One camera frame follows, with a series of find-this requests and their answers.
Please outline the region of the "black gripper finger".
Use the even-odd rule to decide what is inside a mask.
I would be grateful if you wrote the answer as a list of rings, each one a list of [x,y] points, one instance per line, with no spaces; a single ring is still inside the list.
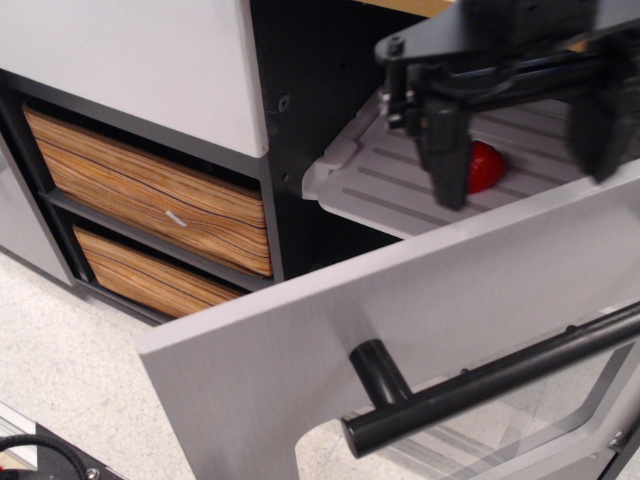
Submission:
[[[569,151],[579,168],[597,183],[617,171],[638,129],[637,76],[617,75],[570,103]]]
[[[427,98],[416,120],[415,141],[430,174],[437,203],[460,211],[466,206],[470,170],[470,114],[455,101]]]

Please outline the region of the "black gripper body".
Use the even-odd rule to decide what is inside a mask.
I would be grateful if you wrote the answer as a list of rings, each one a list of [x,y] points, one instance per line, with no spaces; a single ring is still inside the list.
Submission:
[[[382,112],[391,128],[419,131],[431,96],[482,111],[592,88],[629,60],[607,42],[638,28],[636,1],[457,1],[376,44]]]

